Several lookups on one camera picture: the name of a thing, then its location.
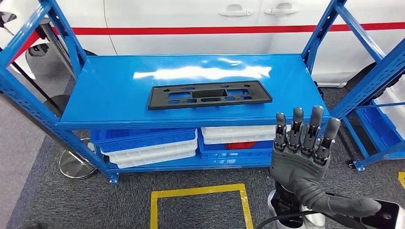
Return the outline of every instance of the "robotic hand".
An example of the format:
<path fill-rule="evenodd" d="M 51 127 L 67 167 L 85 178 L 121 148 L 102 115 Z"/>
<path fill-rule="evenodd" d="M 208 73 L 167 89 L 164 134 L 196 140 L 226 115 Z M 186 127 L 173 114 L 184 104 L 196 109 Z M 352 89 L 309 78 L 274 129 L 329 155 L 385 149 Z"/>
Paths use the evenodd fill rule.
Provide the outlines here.
<path fill-rule="evenodd" d="M 294 108 L 291 132 L 287 136 L 286 118 L 277 113 L 276 138 L 270 174 L 276 181 L 276 190 L 268 198 L 268 205 L 274 214 L 296 214 L 295 217 L 277 220 L 279 229 L 322 229 L 325 216 L 349 228 L 397 229 L 404 227 L 404 209 L 391 202 L 370 198 L 351 199 L 325 193 L 320 182 L 330 163 L 330 148 L 339 130 L 340 121 L 331 118 L 325 135 L 317 138 L 323 108 L 312 109 L 308 129 L 303 143 L 303 111 Z M 298 215 L 311 209 L 318 214 Z"/>

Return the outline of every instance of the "chrome base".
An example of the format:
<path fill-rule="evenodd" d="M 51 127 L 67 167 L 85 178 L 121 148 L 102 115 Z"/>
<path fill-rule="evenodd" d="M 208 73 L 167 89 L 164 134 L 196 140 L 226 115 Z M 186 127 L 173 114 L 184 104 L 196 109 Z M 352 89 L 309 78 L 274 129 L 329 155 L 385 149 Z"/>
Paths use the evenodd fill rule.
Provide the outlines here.
<path fill-rule="evenodd" d="M 80 140 L 89 145 L 89 138 Z M 59 159 L 59 170 L 69 178 L 83 179 L 92 175 L 97 169 L 76 152 L 65 150 Z"/>

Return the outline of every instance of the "stacked bins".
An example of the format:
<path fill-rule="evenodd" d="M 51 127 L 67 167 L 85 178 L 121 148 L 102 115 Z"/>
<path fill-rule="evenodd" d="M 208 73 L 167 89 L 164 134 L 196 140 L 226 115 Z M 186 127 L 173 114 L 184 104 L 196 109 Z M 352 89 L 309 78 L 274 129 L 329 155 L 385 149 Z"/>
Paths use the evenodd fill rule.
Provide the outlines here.
<path fill-rule="evenodd" d="M 202 159 L 270 158 L 275 125 L 202 127 L 199 148 Z M 228 143 L 255 142 L 246 149 L 228 149 Z"/>
<path fill-rule="evenodd" d="M 197 130 L 93 130 L 91 142 L 118 168 L 134 167 L 195 156 Z"/>

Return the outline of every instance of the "yellow floor tape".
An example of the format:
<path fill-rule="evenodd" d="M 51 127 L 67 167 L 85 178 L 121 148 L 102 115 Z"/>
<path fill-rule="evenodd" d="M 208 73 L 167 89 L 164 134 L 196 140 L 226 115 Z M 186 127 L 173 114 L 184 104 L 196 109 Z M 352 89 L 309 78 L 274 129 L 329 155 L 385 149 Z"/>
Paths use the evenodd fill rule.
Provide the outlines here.
<path fill-rule="evenodd" d="M 405 188 L 405 172 L 398 172 L 398 180 L 402 184 L 402 187 Z"/>
<path fill-rule="evenodd" d="M 244 184 L 218 185 L 209 187 L 153 191 L 152 194 L 150 195 L 150 228 L 151 229 L 158 228 L 158 198 L 181 197 L 181 196 L 191 196 L 191 195 L 231 192 L 231 191 L 239 191 L 241 196 L 243 215 L 245 217 L 246 229 L 253 229 L 252 217 L 250 215 L 249 203 L 247 202 L 247 195 Z"/>

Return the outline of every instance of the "white panel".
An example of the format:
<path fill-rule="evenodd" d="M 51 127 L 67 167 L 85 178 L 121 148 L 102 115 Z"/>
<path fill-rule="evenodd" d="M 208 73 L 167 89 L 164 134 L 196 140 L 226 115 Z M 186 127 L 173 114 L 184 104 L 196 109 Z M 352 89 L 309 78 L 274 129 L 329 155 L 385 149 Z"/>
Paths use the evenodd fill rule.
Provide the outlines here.
<path fill-rule="evenodd" d="M 251 34 L 111 36 L 118 55 L 243 54 Z"/>
<path fill-rule="evenodd" d="M 83 49 L 96 55 L 116 55 L 108 35 L 79 35 L 76 36 Z"/>
<path fill-rule="evenodd" d="M 71 27 L 105 28 L 104 0 L 57 0 Z"/>
<path fill-rule="evenodd" d="M 251 26 L 260 0 L 105 0 L 105 5 L 109 27 Z M 230 5 L 250 9 L 252 15 L 219 15 Z"/>
<path fill-rule="evenodd" d="M 261 11 L 290 3 L 297 13 L 289 15 L 259 15 L 259 25 L 317 25 L 329 0 L 264 0 Z M 405 21 L 405 1 L 348 0 L 348 10 L 360 23 Z M 338 16 L 334 24 L 345 24 Z M 388 53 L 404 37 L 405 30 L 368 31 L 370 36 Z M 301 53 L 311 32 L 252 34 L 249 53 Z M 347 82 L 373 59 L 351 31 L 329 32 L 322 41 L 312 78 L 323 85 Z"/>
<path fill-rule="evenodd" d="M 260 0 L 106 0 L 108 27 L 254 26 Z M 250 10 L 249 16 L 220 12 Z M 246 53 L 249 34 L 115 35 L 118 54 Z"/>

